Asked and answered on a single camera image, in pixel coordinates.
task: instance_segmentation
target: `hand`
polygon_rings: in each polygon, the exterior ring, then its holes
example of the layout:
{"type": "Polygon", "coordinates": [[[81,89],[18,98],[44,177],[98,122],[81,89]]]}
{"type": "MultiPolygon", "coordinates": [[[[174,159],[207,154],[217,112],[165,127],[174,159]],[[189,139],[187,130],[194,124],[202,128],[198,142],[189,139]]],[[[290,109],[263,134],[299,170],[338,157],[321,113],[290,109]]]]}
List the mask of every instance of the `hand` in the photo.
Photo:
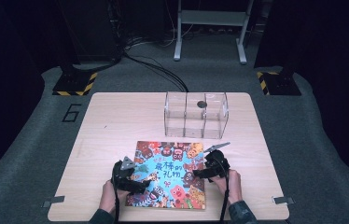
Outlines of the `hand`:
{"type": "MultiPolygon", "coordinates": [[[[227,189],[225,177],[213,176],[210,178],[216,183],[220,192],[224,195],[227,189]]],[[[242,186],[241,186],[241,175],[235,170],[229,170],[229,188],[230,195],[228,202],[230,204],[241,201],[242,198],[242,186]]]]}
{"type": "MultiPolygon", "coordinates": [[[[119,203],[123,203],[129,193],[129,191],[117,189],[119,203]]],[[[103,185],[102,198],[99,208],[111,214],[113,214],[116,210],[116,194],[114,193],[114,187],[110,180],[107,180],[103,185]]]]}

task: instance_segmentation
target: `white metal frame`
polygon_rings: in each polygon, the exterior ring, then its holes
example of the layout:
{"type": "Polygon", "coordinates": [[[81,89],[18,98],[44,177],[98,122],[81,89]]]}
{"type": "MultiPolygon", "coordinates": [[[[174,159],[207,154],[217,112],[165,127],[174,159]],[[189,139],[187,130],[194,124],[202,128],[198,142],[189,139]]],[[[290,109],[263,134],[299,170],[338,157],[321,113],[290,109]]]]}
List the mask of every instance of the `white metal frame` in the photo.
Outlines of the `white metal frame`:
{"type": "Polygon", "coordinates": [[[210,24],[210,25],[230,25],[242,26],[239,38],[236,38],[238,47],[239,61],[246,64],[246,56],[244,53],[244,34],[250,17],[251,7],[254,0],[249,0],[246,12],[233,11],[200,11],[200,10],[182,10],[181,0],[178,0],[177,11],[177,41],[174,50],[174,60],[180,61],[181,45],[182,45],[182,24],[210,24]]]}

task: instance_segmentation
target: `wooden table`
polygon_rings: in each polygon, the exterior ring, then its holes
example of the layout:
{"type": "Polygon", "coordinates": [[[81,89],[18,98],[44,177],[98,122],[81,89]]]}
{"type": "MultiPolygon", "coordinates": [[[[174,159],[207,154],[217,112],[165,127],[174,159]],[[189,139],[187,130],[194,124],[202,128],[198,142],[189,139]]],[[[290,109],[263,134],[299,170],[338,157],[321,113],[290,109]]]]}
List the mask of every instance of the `wooden table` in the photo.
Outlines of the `wooden table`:
{"type": "MultiPolygon", "coordinates": [[[[221,148],[230,168],[242,176],[242,190],[258,220],[286,219],[283,196],[258,117],[247,93],[228,92],[230,118],[222,139],[166,137],[163,125],[165,92],[95,93],[81,124],[76,142],[55,196],[63,203],[49,209],[50,221],[86,221],[98,208],[102,185],[111,177],[115,162],[133,157],[137,141],[202,142],[205,148],[230,142],[221,148]]],[[[214,183],[205,181],[206,209],[173,210],[143,207],[120,208],[120,221],[219,220],[223,196],[214,183]]]]}

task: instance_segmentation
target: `picture book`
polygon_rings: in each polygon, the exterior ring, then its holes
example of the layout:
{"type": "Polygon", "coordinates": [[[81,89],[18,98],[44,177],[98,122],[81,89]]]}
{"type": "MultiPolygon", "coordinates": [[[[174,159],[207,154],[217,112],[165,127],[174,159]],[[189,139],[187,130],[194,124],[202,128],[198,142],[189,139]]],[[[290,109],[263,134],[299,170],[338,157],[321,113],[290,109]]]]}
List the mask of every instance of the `picture book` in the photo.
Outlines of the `picture book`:
{"type": "Polygon", "coordinates": [[[138,141],[131,179],[151,180],[143,194],[129,195],[126,206],[204,209],[204,180],[192,170],[203,169],[202,143],[138,141]]]}

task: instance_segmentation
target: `yellow black warning stripe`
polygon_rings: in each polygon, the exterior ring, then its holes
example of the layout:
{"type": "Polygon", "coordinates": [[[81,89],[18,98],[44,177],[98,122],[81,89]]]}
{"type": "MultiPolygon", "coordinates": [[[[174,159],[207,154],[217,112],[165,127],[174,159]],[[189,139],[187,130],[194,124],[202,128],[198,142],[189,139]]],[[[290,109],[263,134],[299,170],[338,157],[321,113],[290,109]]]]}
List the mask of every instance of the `yellow black warning stripe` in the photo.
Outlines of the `yellow black warning stripe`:
{"type": "Polygon", "coordinates": [[[92,89],[93,82],[95,81],[97,73],[91,75],[90,80],[88,81],[87,86],[84,91],[53,91],[52,95],[62,95],[62,96],[70,96],[70,95],[88,95],[90,90],[92,89]]]}
{"type": "Polygon", "coordinates": [[[265,83],[265,80],[264,80],[264,76],[263,76],[264,73],[267,73],[270,75],[279,75],[279,74],[276,72],[257,72],[259,84],[261,85],[261,88],[262,88],[262,91],[264,92],[264,95],[270,95],[267,84],[265,83]]]}

